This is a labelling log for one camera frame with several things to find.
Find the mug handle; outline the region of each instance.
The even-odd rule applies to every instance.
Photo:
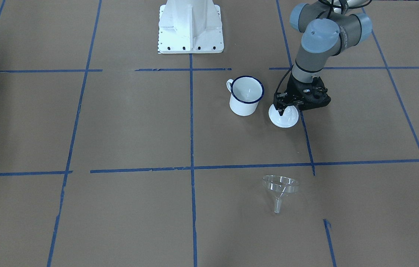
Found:
[[[231,85],[232,85],[232,83],[233,83],[233,79],[229,79],[228,81],[226,81],[226,86],[227,86],[227,89],[231,92]]]

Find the robotic arm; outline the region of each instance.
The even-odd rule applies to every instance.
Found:
[[[298,110],[321,108],[331,98],[320,78],[320,72],[330,56],[336,56],[349,47],[369,37],[372,23],[364,13],[345,16],[349,9],[359,8],[366,0],[318,0],[314,4],[299,4],[290,15],[291,26],[303,32],[295,64],[289,74],[284,93],[274,94],[269,109],[272,122],[283,128],[292,127],[298,121]]]

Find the clear funnel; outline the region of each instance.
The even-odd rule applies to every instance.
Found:
[[[262,184],[267,188],[274,196],[274,212],[280,213],[280,206],[282,206],[282,197],[298,192],[300,183],[292,178],[277,176],[277,175],[266,175],[262,177]]]

